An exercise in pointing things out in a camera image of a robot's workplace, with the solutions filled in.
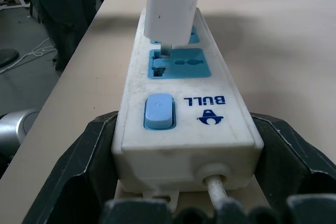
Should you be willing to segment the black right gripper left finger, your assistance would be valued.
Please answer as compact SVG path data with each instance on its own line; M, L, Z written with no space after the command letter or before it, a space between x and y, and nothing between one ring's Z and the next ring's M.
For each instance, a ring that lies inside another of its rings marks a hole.
M96 117L56 162L22 224L98 224L118 175L111 154L117 112Z

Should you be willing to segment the black round base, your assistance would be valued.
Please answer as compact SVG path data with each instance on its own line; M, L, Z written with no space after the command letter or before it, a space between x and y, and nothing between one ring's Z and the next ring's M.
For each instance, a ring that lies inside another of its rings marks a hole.
M10 63L17 60L18 57L19 52L15 49L0 49L0 68L8 66Z

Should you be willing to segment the white power strip blue sockets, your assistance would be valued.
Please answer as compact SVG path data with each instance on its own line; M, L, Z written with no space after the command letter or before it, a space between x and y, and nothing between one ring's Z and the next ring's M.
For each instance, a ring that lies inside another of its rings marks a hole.
M191 41L160 57L138 23L112 153L124 191L145 198L246 187L264 143L199 10Z

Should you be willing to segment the white charger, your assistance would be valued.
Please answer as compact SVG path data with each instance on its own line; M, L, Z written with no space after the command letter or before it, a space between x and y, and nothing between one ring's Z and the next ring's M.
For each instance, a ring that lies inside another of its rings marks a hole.
M161 43L161 57L169 58L173 46L188 44L197 1L147 0L144 35Z

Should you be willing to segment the person in dark clothes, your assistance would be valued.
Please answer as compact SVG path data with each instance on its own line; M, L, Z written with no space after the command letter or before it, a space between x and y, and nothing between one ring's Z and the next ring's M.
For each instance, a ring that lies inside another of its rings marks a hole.
M93 21L97 0L31 0L57 55L55 70L64 71Z

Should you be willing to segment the silver robot body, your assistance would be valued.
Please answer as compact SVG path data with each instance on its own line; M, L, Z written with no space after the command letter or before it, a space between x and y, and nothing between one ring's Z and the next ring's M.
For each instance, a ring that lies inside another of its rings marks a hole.
M0 116L0 153L5 158L15 156L39 112L40 109L28 109Z

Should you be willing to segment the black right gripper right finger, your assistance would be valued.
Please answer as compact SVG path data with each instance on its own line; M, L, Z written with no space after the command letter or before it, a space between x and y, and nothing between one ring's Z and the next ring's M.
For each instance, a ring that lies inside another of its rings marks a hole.
M286 121L251 116L264 142L255 177L271 206L285 206L291 195L336 194L336 164Z

